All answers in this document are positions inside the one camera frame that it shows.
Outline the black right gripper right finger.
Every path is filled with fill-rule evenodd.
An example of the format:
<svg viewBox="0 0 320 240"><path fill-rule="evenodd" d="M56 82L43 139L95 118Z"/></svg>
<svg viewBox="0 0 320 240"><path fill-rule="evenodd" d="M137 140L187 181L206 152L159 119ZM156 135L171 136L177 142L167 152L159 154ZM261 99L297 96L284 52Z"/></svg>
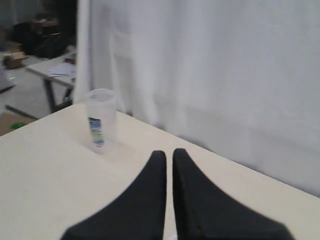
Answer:
<svg viewBox="0 0 320 240"><path fill-rule="evenodd" d="M179 240L292 240L287 227L238 202L200 170L188 152L172 156L172 194Z"/></svg>

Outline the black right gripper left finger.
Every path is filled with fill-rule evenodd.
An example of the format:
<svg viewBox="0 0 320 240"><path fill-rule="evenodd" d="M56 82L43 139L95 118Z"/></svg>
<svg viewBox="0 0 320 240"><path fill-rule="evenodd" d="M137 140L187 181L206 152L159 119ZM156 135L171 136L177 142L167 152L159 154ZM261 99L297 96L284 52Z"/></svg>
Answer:
<svg viewBox="0 0 320 240"><path fill-rule="evenodd" d="M109 205L69 227L63 240L161 240L167 202L167 160L155 150L135 180Z"/></svg>

